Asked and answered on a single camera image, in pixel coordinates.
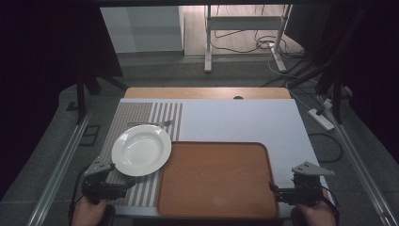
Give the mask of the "person's left hand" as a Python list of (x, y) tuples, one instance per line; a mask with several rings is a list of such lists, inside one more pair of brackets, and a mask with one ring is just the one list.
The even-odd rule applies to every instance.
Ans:
[(72, 226), (98, 226), (107, 205), (108, 200), (94, 204), (87, 197), (82, 197), (74, 206)]

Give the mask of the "white deep plate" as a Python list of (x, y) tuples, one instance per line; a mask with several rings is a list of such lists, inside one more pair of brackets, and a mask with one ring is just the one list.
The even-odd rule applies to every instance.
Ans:
[(115, 141), (111, 157), (116, 169), (128, 176), (144, 176), (161, 169), (171, 154), (169, 134), (155, 125), (138, 125)]

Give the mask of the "white power strip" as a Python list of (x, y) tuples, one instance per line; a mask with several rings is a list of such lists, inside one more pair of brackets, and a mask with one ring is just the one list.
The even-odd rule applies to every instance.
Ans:
[(331, 131), (335, 128), (335, 126), (325, 117), (322, 115), (322, 110), (317, 110), (315, 108), (308, 111), (308, 114), (318, 122), (326, 131)]

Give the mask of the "brown wooden tray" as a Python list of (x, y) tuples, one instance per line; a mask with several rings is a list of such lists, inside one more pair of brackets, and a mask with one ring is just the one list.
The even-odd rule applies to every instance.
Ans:
[(268, 152), (257, 142), (176, 141), (157, 209), (173, 218), (276, 218)]

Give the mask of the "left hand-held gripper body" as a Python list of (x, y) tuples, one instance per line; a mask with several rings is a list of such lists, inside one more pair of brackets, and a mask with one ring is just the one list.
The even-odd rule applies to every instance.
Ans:
[(125, 185), (109, 184), (107, 177), (115, 169), (113, 163), (106, 163), (100, 156), (88, 166), (84, 172), (82, 193), (93, 203), (100, 200), (119, 199), (119, 191), (126, 189)]

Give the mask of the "white board sheet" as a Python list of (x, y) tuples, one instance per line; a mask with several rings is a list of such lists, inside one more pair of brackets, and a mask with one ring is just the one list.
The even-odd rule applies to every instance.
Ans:
[[(128, 99), (135, 102), (178, 102), (184, 105), (177, 141), (257, 142), (268, 152), (273, 183), (293, 184), (292, 168), (305, 161), (318, 162), (308, 133), (292, 99), (211, 100), (211, 99)], [(277, 218), (288, 217), (291, 208), (278, 203)], [(162, 216), (154, 207), (116, 206), (124, 217)]]

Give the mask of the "silver fork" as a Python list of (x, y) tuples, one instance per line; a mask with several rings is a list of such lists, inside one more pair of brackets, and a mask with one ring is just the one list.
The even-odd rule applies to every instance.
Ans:
[(174, 120), (171, 121), (158, 121), (158, 122), (147, 122), (147, 121), (131, 121), (127, 122), (127, 126), (134, 127), (138, 125), (154, 125), (158, 127), (168, 127), (174, 123)]

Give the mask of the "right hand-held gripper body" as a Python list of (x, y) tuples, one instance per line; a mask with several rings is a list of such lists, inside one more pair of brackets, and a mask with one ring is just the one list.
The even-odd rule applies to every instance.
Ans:
[(314, 206), (324, 198), (321, 176), (332, 176), (334, 172), (313, 163), (304, 163), (293, 167), (293, 188), (280, 188), (276, 194), (281, 194), (284, 203), (289, 205), (304, 204)]

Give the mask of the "white metal desk frame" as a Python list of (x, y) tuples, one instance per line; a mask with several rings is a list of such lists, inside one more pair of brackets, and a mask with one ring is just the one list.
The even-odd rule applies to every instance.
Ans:
[(215, 16), (211, 15), (211, 6), (207, 7), (206, 15), (206, 47), (204, 71), (212, 71), (212, 47), (211, 32), (216, 30), (275, 30), (277, 36), (273, 45), (270, 46), (272, 57), (274, 58), (280, 73), (287, 71), (280, 53), (280, 42), (287, 24), (291, 5), (287, 5), (280, 16)]

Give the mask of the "black metal stand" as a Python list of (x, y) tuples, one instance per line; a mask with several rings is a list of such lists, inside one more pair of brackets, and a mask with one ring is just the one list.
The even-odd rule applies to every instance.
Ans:
[(79, 67), (76, 74), (76, 97), (78, 111), (77, 124), (80, 124), (83, 121), (88, 112), (86, 108), (85, 90), (87, 89), (90, 95), (98, 95), (101, 93), (102, 89), (97, 81), (98, 77), (123, 91), (128, 89), (127, 85), (118, 81), (111, 74), (106, 73), (104, 70), (100, 70), (91, 66)]
[(337, 48), (334, 53), (331, 55), (330, 59), (327, 60), (320, 67), (311, 71), (310, 73), (306, 73), (305, 75), (297, 78), (294, 82), (289, 82), (287, 84), (287, 89), (293, 89), (298, 87), (299, 85), (305, 83), (306, 81), (314, 78), (316, 75), (321, 74), (322, 77), (317, 82), (316, 85), (316, 93), (317, 94), (326, 94), (330, 87), (333, 87), (332, 91), (332, 115), (335, 118), (338, 124), (342, 123), (341, 118), (341, 88), (342, 88), (342, 79), (340, 78), (340, 73), (338, 71), (338, 64), (340, 61), (340, 57), (342, 56), (343, 50)]

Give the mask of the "person's right hand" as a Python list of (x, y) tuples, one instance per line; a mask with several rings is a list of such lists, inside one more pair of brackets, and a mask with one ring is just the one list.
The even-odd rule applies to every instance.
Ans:
[(324, 201), (314, 206), (298, 204), (296, 207), (301, 211), (309, 226), (337, 226), (333, 209)]

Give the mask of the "black curtain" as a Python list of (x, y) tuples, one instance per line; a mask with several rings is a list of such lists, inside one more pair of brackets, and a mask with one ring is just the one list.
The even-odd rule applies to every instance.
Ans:
[(122, 76), (98, 6), (0, 0), (0, 199), (35, 150), (62, 90)]
[(399, 0), (328, 0), (320, 66), (337, 48), (350, 105), (399, 164)]

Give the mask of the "grey striped placemat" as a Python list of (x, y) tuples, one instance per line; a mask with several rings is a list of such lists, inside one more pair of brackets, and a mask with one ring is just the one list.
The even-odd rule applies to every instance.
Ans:
[[(177, 141), (180, 136), (183, 109), (184, 105), (178, 102), (151, 103), (147, 100), (142, 102), (128, 99), (121, 100), (105, 139), (101, 158), (107, 163), (113, 163), (111, 157), (112, 147), (123, 132), (133, 128), (126, 125), (127, 122), (131, 121), (158, 122), (174, 120), (172, 125), (160, 128), (169, 134), (171, 143)], [(114, 200), (113, 204), (116, 206), (154, 207), (158, 199), (162, 173), (163, 167), (149, 175), (137, 176), (136, 184), (127, 190), (126, 197)], [(131, 177), (135, 176), (125, 175), (115, 167), (109, 173), (107, 182), (109, 184), (125, 185), (126, 181)]]

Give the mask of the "aluminium floor rail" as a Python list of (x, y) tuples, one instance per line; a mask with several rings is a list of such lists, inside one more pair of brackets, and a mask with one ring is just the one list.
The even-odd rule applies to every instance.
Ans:
[(340, 121), (329, 99), (323, 107), (382, 225), (399, 226), (399, 165), (347, 103)]
[(67, 172), (67, 169), (72, 162), (72, 158), (75, 154), (77, 146), (83, 136), (85, 129), (87, 128), (88, 121), (91, 118), (92, 110), (89, 109), (86, 115), (80, 120), (80, 123), (75, 126), (70, 140), (67, 146), (64, 148), (61, 156), (59, 157), (55, 169), (50, 176), (48, 183), (43, 189), (40, 198), (31, 213), (26, 226), (42, 226), (46, 219), (51, 205), (56, 197), (56, 193), (60, 188), (62, 180)]

